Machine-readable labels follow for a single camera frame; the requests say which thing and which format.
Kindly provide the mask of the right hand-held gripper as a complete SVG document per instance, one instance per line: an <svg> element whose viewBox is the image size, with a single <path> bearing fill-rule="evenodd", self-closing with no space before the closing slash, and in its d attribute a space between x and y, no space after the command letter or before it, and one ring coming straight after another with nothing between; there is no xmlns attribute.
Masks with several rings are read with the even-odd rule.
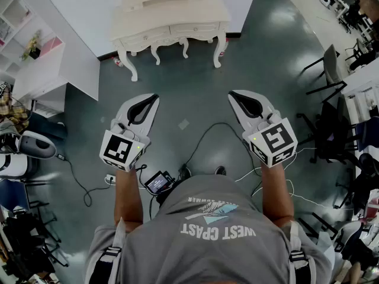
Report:
<svg viewBox="0 0 379 284"><path fill-rule="evenodd" d="M265 96L233 90L228 93L228 100L238 123L245 130L243 139L263 164L271 168L295 155L298 141L289 120L282 118L277 110L270 110L273 105Z"/></svg>

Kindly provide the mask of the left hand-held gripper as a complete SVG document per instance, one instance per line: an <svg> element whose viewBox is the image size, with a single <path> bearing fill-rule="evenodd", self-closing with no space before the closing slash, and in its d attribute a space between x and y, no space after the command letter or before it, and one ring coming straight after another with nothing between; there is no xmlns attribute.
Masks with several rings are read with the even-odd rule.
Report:
<svg viewBox="0 0 379 284"><path fill-rule="evenodd" d="M158 107L159 96L154 93L125 101L117 112L117 119L113 119L111 128L105 131L99 153L101 160L118 170L131 171L150 145L147 135Z"/></svg>

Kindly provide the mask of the person's right forearm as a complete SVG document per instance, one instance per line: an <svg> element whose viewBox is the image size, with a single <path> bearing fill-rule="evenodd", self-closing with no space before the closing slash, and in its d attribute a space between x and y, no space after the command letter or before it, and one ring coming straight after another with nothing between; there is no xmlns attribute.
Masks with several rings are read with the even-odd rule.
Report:
<svg viewBox="0 0 379 284"><path fill-rule="evenodd" d="M278 227L294 221L293 200L282 164L268 167L261 163L261 178L263 214Z"/></svg>

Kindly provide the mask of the person's left forearm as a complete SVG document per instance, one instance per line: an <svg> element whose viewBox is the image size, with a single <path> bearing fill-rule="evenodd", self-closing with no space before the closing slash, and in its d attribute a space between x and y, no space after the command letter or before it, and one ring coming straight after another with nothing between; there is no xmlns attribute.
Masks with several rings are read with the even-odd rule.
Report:
<svg viewBox="0 0 379 284"><path fill-rule="evenodd" d="M114 222L125 224L130 233L143 224L143 205L139 192L136 169L129 172L117 170L115 182Z"/></svg>

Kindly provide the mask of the cream dressing table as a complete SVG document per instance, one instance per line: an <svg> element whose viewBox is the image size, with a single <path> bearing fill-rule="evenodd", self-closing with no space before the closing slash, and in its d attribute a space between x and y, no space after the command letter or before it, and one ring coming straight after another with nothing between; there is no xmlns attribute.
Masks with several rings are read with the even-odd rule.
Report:
<svg viewBox="0 0 379 284"><path fill-rule="evenodd" d="M222 0L123 0L113 12L110 40L123 65L131 71L133 82L138 74L129 55L150 48L156 64L160 64L157 49L179 43L187 57L189 39L212 43L216 38L213 63L220 68L230 20Z"/></svg>

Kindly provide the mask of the black device with screen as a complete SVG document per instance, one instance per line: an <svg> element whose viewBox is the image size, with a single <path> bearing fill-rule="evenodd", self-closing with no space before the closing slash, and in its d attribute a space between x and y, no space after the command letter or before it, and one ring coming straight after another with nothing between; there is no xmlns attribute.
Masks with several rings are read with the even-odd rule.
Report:
<svg viewBox="0 0 379 284"><path fill-rule="evenodd" d="M152 194L159 195L172 187L175 179L167 172L158 171L147 182L144 187Z"/></svg>

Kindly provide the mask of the black office chair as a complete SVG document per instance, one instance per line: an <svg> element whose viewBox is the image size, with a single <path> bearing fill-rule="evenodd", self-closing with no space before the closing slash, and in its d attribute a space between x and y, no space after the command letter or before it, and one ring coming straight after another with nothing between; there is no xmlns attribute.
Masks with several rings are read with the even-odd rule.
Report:
<svg viewBox="0 0 379 284"><path fill-rule="evenodd" d="M354 166L359 166L359 159L353 154L353 149L346 148L346 145L352 143L355 138L348 136L352 125L344 116L342 97L338 98L337 106L325 102L321 113L316 115L316 122L311 122L304 113L298 113L296 117L302 118L310 129L309 137L298 145L314 141L314 156L310 159L310 163L315 164L318 159L323 159L328 163L337 161L345 164L349 161Z"/></svg>

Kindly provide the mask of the gray chair with black legs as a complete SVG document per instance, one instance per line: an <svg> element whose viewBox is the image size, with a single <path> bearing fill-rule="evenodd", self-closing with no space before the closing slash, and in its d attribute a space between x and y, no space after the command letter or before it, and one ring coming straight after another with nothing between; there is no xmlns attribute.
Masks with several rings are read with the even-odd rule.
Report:
<svg viewBox="0 0 379 284"><path fill-rule="evenodd" d="M306 95L311 95L313 93L317 93L320 91L324 91L330 88L334 89L334 92L329 95L323 102L328 101L333 96L337 95L340 91L342 91L347 83L342 79L339 66L338 66L338 57L340 56L339 52L336 51L333 44L331 44L328 49L324 52L322 58L316 60L315 62L306 66L301 73L305 72L307 69L313 67L314 65L322 62L323 63L323 72L318 76L318 78L325 75L326 77L326 86L323 86L318 89L314 89L312 91L306 92Z"/></svg>

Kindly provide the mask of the gray white rounded device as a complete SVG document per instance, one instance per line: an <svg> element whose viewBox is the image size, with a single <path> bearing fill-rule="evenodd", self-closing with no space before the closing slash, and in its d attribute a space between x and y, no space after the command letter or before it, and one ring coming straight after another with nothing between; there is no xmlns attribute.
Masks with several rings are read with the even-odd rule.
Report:
<svg viewBox="0 0 379 284"><path fill-rule="evenodd" d="M51 159L57 153L57 148L49 138L34 133L25 131L21 135L18 142L18 151L21 154L35 159Z"/></svg>

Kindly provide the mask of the white shelf unit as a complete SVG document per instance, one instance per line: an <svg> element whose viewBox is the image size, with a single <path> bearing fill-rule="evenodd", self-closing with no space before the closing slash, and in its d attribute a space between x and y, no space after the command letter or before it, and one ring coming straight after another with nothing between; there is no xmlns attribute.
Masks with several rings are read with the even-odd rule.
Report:
<svg viewBox="0 0 379 284"><path fill-rule="evenodd" d="M37 50L21 61L41 30ZM65 109L67 85L90 98L99 94L100 62L51 0L0 0L0 80L13 97L45 117Z"/></svg>

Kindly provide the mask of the potted yellow plant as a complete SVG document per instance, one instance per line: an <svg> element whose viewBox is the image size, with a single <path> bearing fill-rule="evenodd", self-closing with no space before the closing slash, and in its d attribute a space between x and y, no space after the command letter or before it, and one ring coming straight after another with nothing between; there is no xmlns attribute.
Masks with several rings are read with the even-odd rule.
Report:
<svg viewBox="0 0 379 284"><path fill-rule="evenodd" d="M34 53L37 50L37 46L40 42L40 36L41 36L41 30L37 30L32 38L29 40L28 44L26 45L23 54L20 56L21 61L27 60L30 53Z"/></svg>

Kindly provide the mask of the white shell with black wiring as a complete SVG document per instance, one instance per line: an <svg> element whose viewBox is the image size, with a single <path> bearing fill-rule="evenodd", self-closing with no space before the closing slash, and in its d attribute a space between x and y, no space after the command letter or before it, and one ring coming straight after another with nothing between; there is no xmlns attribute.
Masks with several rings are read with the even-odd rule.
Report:
<svg viewBox="0 0 379 284"><path fill-rule="evenodd" d="M4 122L0 125L0 154L18 153L18 140L20 139L14 124Z"/></svg>

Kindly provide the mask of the person's gray printed t-shirt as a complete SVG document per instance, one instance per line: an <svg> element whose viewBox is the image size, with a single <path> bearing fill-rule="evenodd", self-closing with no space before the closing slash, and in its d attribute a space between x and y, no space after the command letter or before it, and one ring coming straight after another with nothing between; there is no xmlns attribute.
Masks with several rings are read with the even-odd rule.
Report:
<svg viewBox="0 0 379 284"><path fill-rule="evenodd" d="M258 212L234 180L180 183L151 221L125 233L117 284L290 284L290 228Z"/></svg>

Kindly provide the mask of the blue chair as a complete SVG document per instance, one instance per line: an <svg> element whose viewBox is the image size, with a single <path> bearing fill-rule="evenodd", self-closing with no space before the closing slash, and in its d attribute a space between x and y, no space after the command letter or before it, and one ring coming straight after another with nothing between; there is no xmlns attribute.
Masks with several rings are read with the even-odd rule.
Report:
<svg viewBox="0 0 379 284"><path fill-rule="evenodd" d="M8 179L0 180L0 205L12 212L17 208L29 211L30 204L27 194L27 185L19 181L11 181Z"/></svg>

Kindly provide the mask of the black folding stands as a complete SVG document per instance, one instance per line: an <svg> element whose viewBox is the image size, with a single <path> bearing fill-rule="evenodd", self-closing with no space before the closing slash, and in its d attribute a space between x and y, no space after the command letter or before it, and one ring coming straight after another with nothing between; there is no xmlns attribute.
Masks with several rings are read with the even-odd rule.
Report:
<svg viewBox="0 0 379 284"><path fill-rule="evenodd" d="M16 277L16 284L38 275L45 280L57 265L69 266L68 261L58 258L61 240L53 236L38 215L19 212L7 217L0 229L8 257L5 272Z"/></svg>

